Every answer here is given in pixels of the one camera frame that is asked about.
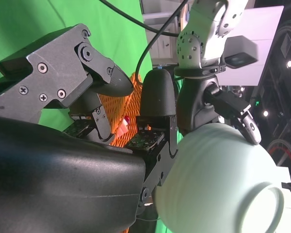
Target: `white cabinet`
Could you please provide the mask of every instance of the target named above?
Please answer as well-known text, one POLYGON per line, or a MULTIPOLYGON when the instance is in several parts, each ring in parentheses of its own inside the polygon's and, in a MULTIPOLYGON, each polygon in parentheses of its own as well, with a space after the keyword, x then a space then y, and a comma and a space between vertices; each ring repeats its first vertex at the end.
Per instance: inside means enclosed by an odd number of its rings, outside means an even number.
MULTIPOLYGON (((153 39, 155 36, 155 33, 153 32, 146 32, 146 38, 147 42, 150 43, 150 41, 153 39)), ((158 40, 152 45, 150 48, 150 56, 151 58, 159 58, 159 45, 158 45, 158 40)))
MULTIPOLYGON (((155 33, 146 32, 148 43, 153 39, 155 33)), ((161 35, 150 49, 151 59, 172 58, 170 38, 166 35, 161 35)))
MULTIPOLYGON (((143 15, 145 24, 150 27, 159 30, 163 23, 170 17, 172 12, 166 13, 155 13, 155 14, 146 14, 143 15)), ((165 32, 178 33, 178 21, 177 18, 170 23, 165 32)), ((153 39, 155 33, 146 30, 146 37, 148 43, 153 39)), ((161 35, 157 41, 153 44, 150 49, 150 56, 152 64, 157 65, 167 65, 167 64, 176 64, 178 63, 176 55, 176 37, 170 37, 166 35, 161 35)))

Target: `white bowl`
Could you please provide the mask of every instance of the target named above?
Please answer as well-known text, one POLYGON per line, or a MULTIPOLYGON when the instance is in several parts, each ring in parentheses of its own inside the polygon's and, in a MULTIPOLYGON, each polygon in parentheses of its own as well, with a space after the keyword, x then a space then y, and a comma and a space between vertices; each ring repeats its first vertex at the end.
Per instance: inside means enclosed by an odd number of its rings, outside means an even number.
POLYGON ((275 163, 238 130, 207 124, 184 137, 164 185, 160 218, 173 233, 273 233, 284 197, 275 163))

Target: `white wall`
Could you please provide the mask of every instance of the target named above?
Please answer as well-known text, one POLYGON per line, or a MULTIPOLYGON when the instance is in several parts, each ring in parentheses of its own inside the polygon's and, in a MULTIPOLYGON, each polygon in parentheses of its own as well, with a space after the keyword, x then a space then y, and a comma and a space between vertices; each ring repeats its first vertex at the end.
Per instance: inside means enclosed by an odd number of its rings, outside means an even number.
MULTIPOLYGON (((255 1, 249 0, 246 8, 253 8, 255 1)), ((177 0, 142 0, 145 14, 175 11, 180 5, 179 2, 177 0)))
POLYGON ((227 36, 243 35, 258 46, 258 61, 218 74, 219 85, 257 86, 282 14, 283 6, 247 9, 237 27, 227 36))

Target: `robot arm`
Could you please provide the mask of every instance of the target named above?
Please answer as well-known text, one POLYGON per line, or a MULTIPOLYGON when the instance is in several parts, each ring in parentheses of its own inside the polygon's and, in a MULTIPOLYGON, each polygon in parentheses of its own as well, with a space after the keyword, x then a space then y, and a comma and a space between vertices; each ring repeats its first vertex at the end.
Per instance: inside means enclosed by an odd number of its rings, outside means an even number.
POLYGON ((197 0, 177 39, 180 68, 201 69, 223 54, 226 35, 238 24, 248 0, 197 0))
POLYGON ((250 104, 232 92, 219 89, 217 73, 224 72, 222 57, 226 35, 241 19, 248 0, 196 0, 190 20, 177 39, 179 67, 184 77, 177 101, 180 132, 185 135, 214 120, 218 115, 231 120, 252 144, 261 141, 250 104))

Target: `black cable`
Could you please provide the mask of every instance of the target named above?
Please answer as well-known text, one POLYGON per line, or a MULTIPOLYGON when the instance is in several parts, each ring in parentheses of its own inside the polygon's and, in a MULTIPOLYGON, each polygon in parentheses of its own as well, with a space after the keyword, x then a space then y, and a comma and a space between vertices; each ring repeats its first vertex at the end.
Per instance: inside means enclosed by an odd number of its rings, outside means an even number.
POLYGON ((147 45, 145 51, 142 53, 139 62, 137 64, 136 67, 136 72, 135 72, 135 79, 136 82, 139 85, 142 85, 142 82, 139 81, 138 78, 138 74, 139 74, 139 70, 140 70, 140 66, 142 61, 144 60, 144 58, 146 57, 146 54, 149 52, 150 48, 154 45, 155 41, 159 38, 159 36, 163 33, 163 31, 167 28, 167 26, 170 24, 170 22, 174 19, 174 17, 177 16, 177 14, 182 10, 182 8, 185 6, 185 4, 188 2, 189 0, 183 0, 183 2, 180 4, 180 6, 175 10, 175 12, 169 17, 169 19, 164 23, 164 25, 161 27, 161 29, 159 30, 159 32, 153 37, 153 39, 150 41, 150 43, 147 45))
POLYGON ((143 219, 143 218, 136 218, 137 220, 141 220, 141 221, 146 221, 146 222, 155 222, 155 221, 158 221, 158 220, 160 220, 160 218, 158 218, 158 219, 153 219, 153 220, 148 220, 148 219, 143 219))
MULTIPOLYGON (((100 0, 103 4, 105 4, 106 6, 108 6, 111 10, 117 12, 118 14, 120 14, 121 16, 125 17, 126 19, 130 20, 131 22, 138 24, 139 26, 154 32, 154 33, 158 33, 159 30, 155 29, 155 28, 151 28, 150 26, 136 20, 135 18, 127 15, 125 12, 121 11, 120 9, 116 8, 115 6, 113 6, 111 3, 109 3, 106 0, 100 0)), ((168 32, 163 32, 162 35, 167 35, 167 36, 172 36, 172 37, 178 37, 179 34, 177 33, 168 33, 168 32)))

